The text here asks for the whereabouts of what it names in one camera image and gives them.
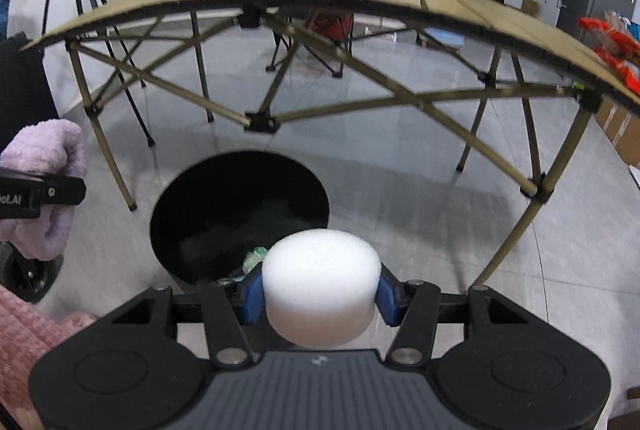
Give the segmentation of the iridescent plastic bag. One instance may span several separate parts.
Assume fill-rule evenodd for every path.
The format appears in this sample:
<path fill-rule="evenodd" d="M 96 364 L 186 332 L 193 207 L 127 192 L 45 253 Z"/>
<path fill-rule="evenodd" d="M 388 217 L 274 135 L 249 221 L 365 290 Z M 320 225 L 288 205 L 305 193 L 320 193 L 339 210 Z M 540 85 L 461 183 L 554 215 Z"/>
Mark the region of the iridescent plastic bag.
<path fill-rule="evenodd" d="M 250 250 L 243 261 L 242 273 L 244 275 L 250 274 L 255 266 L 261 264 L 262 261 L 265 260 L 267 254 L 268 249 L 265 247 L 255 247 L 253 250 Z"/>

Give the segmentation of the lilac fluffy towel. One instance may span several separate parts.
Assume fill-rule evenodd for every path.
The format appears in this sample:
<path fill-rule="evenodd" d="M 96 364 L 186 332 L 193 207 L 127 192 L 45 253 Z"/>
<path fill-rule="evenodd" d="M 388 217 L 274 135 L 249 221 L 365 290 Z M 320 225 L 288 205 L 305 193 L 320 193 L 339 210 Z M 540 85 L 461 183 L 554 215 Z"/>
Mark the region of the lilac fluffy towel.
<path fill-rule="evenodd" d="M 1 153 L 1 239 L 27 259 L 62 254 L 86 196 L 84 135 L 70 120 L 24 127 Z"/>

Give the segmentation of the white round sponge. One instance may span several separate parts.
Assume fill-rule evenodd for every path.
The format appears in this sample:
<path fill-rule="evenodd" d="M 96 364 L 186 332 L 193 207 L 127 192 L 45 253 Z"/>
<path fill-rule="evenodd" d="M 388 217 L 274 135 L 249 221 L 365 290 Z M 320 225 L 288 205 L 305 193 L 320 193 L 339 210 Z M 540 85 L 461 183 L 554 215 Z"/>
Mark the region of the white round sponge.
<path fill-rule="evenodd" d="M 381 272 L 378 252 L 353 234 L 315 228 L 285 237 L 262 261 L 268 322 L 303 348 L 349 343 L 373 320 Z"/>

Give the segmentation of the black round trash bin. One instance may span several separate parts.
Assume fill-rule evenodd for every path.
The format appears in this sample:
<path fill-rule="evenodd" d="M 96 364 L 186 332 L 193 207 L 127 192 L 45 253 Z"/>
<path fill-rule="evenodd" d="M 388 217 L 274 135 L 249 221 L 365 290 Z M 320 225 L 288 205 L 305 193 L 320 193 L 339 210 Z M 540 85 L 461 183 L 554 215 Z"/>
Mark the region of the black round trash bin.
<path fill-rule="evenodd" d="M 237 150 L 204 159 L 169 183 L 153 209 L 150 241 L 175 280 L 196 286 L 239 275 L 254 249 L 326 228 L 329 216 L 328 193 L 306 166 Z"/>

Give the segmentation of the pink fuzzy sleeve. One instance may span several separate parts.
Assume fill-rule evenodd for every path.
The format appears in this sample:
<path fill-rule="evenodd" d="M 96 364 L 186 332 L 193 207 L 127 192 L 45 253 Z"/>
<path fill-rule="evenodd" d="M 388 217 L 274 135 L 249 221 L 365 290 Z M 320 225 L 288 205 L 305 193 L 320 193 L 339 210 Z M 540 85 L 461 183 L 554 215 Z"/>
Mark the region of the pink fuzzy sleeve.
<path fill-rule="evenodd" d="M 22 429 L 43 429 L 28 393 L 28 378 L 44 354 L 94 322 L 84 312 L 56 322 L 1 288 L 1 404 Z"/>

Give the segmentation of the tan folding slat table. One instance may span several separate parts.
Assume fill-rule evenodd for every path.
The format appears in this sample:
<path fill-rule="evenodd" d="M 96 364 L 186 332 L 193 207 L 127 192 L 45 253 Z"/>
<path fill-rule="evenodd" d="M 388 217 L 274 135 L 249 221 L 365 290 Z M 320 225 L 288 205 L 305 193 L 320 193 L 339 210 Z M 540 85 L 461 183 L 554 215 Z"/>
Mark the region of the tan folding slat table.
<path fill-rule="evenodd" d="M 305 10 L 367 15 L 380 20 L 397 20 L 401 29 L 424 34 L 437 28 L 483 41 L 492 47 L 492 55 L 500 58 L 509 54 L 514 62 L 528 58 L 543 64 L 558 74 L 570 78 L 569 86 L 552 86 L 530 82 L 523 75 L 511 80 L 498 77 L 495 68 L 479 72 L 478 86 L 471 89 L 416 92 L 398 80 L 383 74 L 347 50 L 304 24 L 290 23 L 279 14 L 282 6 L 299 6 Z M 130 57 L 116 57 L 100 52 L 100 41 L 125 41 L 122 27 L 135 22 L 148 26 L 142 34 L 131 37 L 134 46 L 157 39 L 157 27 L 174 15 L 196 17 L 201 12 L 220 11 L 224 18 L 207 29 L 199 29 L 187 37 L 168 38 L 168 50 L 144 66 L 134 64 Z M 237 112 L 211 100 L 205 93 L 192 92 L 178 86 L 158 73 L 160 68 L 188 51 L 199 51 L 203 44 L 217 34 L 234 28 L 266 27 L 293 40 L 294 49 L 309 46 L 316 53 L 340 64 L 376 83 L 384 95 L 372 100 L 335 103 L 320 107 L 290 110 L 276 114 L 271 105 L 280 82 L 273 81 L 257 112 Z M 500 171 L 518 184 L 528 205 L 509 235 L 478 276 L 485 283 L 497 271 L 526 230 L 533 224 L 540 209 L 549 201 L 575 150 L 584 136 L 590 119 L 600 110 L 604 100 L 638 112 L 639 98 L 626 87 L 624 80 L 608 68 L 595 52 L 558 28 L 536 20 L 512 6 L 491 0 L 117 0 L 82 14 L 32 42 L 42 50 L 62 44 L 66 47 L 70 64 L 81 95 L 82 104 L 91 122 L 97 122 L 104 106 L 116 98 L 118 91 L 104 86 L 92 92 L 82 67 L 82 59 L 90 57 L 114 69 L 120 78 L 122 91 L 137 82 L 144 82 L 178 96 L 214 115 L 254 132 L 274 133 L 284 124 L 294 121 L 329 117 L 346 112 L 392 106 L 411 106 L 460 138 L 467 150 L 480 153 Z M 517 98 L 529 103 L 533 98 L 576 98 L 579 107 L 552 165 L 544 168 L 537 146 L 529 150 L 532 170 L 523 173 L 493 148 L 482 141 L 476 127 L 465 127 L 440 109 L 443 102 L 474 101 L 485 106 L 498 98 Z"/>

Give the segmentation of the black folding chair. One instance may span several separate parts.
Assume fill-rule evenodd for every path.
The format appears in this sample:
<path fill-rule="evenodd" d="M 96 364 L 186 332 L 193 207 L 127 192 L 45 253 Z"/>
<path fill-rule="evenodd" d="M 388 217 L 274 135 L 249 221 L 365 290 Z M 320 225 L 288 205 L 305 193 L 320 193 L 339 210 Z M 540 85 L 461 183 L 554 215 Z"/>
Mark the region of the black folding chair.
<path fill-rule="evenodd" d="M 304 20 L 304 26 L 320 34 L 334 43 L 334 46 L 352 52 L 352 34 L 354 33 L 354 14 L 335 13 L 330 10 L 305 10 L 299 6 L 282 6 L 278 14 L 287 22 L 293 23 L 294 20 Z M 284 62 L 277 60 L 280 46 L 284 46 L 288 52 L 293 45 L 293 40 L 286 40 L 282 34 L 273 33 L 274 51 L 269 65 L 266 66 L 266 72 L 275 72 Z M 307 52 L 326 68 L 333 78 L 343 78 L 344 64 L 341 63 L 338 68 L 334 69 L 326 62 L 314 49 L 305 46 Z"/>

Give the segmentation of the cardboard box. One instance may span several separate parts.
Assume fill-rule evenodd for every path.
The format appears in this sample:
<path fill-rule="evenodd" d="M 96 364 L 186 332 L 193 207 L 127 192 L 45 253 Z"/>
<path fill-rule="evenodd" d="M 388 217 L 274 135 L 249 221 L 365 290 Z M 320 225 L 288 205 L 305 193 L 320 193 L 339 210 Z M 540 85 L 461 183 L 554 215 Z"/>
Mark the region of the cardboard box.
<path fill-rule="evenodd" d="M 640 162 L 640 121 L 637 116 L 610 100 L 604 100 L 596 116 L 597 124 L 614 146 L 620 159 L 638 168 Z"/>

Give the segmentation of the red snack bag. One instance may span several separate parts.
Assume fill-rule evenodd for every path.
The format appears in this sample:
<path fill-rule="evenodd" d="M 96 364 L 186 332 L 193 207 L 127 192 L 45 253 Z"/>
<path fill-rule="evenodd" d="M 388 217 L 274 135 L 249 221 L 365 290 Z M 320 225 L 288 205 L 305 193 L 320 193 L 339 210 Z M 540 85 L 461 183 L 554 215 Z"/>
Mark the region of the red snack bag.
<path fill-rule="evenodd" d="M 593 51 L 624 80 L 629 90 L 638 94 L 639 42 L 606 20 L 582 17 L 577 25 L 597 38 L 598 45 Z"/>

